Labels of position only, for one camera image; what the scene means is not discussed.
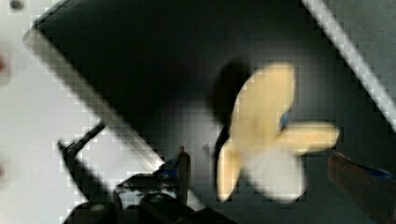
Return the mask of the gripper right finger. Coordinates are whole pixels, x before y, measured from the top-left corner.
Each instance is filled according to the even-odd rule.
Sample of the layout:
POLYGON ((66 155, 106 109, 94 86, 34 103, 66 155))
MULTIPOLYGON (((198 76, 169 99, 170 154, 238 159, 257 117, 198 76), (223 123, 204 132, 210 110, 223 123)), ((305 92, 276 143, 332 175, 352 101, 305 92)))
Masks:
POLYGON ((342 153, 330 156, 328 174, 374 224, 395 224, 395 174, 357 164, 342 153))

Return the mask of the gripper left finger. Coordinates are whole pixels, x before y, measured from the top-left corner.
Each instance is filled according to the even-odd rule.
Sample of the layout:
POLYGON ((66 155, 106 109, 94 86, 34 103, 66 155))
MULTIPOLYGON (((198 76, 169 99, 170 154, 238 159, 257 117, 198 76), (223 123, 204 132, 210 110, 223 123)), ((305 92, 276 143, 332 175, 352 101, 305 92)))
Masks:
POLYGON ((177 180, 177 198, 181 203, 187 204, 191 177, 191 157, 185 148, 180 146, 176 156, 161 165, 157 173, 169 175, 177 180))

